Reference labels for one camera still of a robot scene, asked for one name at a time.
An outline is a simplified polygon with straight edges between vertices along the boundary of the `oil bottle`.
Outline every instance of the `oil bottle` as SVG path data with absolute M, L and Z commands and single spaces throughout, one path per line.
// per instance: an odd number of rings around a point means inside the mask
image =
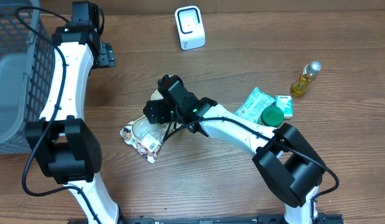
M 306 65 L 303 71 L 303 74 L 292 83 L 290 87 L 290 94 L 293 96 L 302 96 L 304 95 L 307 88 L 315 80 L 318 75 L 318 72 L 321 70 L 321 63 L 314 61 Z

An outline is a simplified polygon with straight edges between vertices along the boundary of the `wire mesh basket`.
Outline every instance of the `wire mesh basket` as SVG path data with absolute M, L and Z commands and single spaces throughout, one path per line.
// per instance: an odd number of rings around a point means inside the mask
M 0 154 L 30 152 L 25 124 L 38 121 L 50 92 L 54 49 L 15 17 L 22 6 L 39 0 L 0 0 Z M 38 10 L 22 11 L 28 24 L 49 37 Z

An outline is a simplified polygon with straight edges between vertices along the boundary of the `white device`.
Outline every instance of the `white device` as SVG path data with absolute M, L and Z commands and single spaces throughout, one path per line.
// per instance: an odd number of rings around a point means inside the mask
M 199 8 L 196 6 L 181 7 L 175 11 L 174 16 L 181 49 L 189 50 L 205 45 L 205 29 Z

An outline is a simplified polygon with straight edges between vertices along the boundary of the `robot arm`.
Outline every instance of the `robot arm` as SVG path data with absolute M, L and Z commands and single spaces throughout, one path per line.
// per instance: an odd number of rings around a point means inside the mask
M 188 125 L 190 132 L 222 139 L 252 156 L 267 186 L 285 203 L 288 223 L 309 224 L 311 216 L 317 216 L 315 204 L 311 205 L 310 199 L 316 194 L 325 171 L 295 154 L 284 164 L 279 160 L 281 154 L 288 151 L 282 146 L 287 146 L 325 165 L 297 129 L 289 124 L 279 129 L 254 124 L 209 98 L 198 100 L 176 75 L 164 76 L 158 86 L 164 99 L 148 101 L 144 108 L 151 124 L 169 122 L 171 111 L 175 111 L 176 121 Z
M 65 56 L 67 76 L 50 136 L 39 146 L 35 158 L 47 177 L 53 177 L 58 184 L 81 189 L 101 223 L 117 224 L 122 222 L 120 209 L 109 196 L 100 176 L 100 144 L 85 124 L 83 115 L 91 69 L 115 66 L 111 45 L 100 41 L 98 23 L 97 5 L 74 2 L 72 21 L 58 27 L 53 35 L 53 42 Z M 26 138 L 31 148 L 53 116 L 63 77 L 62 64 L 60 54 L 55 51 L 49 98 L 40 114 L 40 121 L 26 126 Z M 86 213 L 88 223 L 97 223 L 82 195 L 73 189 L 69 191 Z

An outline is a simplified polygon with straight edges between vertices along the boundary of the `wood grain surface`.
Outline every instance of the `wood grain surface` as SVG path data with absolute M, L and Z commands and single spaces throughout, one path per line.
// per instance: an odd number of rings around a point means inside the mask
M 72 14 L 74 0 L 40 0 L 42 7 Z M 202 13 L 385 10 L 385 0 L 90 0 L 106 15 L 173 14 L 196 5 Z
M 206 46 L 182 51 L 173 15 L 108 16 L 102 40 L 116 68 L 92 71 L 85 119 L 103 151 L 101 175 L 126 217 L 246 217 L 283 213 L 251 158 L 216 139 L 183 131 L 166 142 L 154 165 L 119 135 L 165 74 L 231 112 L 254 87 L 287 95 L 312 60 L 323 71 L 294 98 L 299 129 L 340 188 L 318 199 L 319 212 L 345 223 L 385 223 L 385 11 L 204 14 Z M 49 31 L 63 24 L 44 18 Z M 66 223 L 85 214 L 69 192 L 27 196 L 21 175 L 29 155 L 0 156 L 0 223 Z M 36 163 L 28 176 L 36 192 L 58 187 Z M 321 189 L 334 184 L 324 175 Z

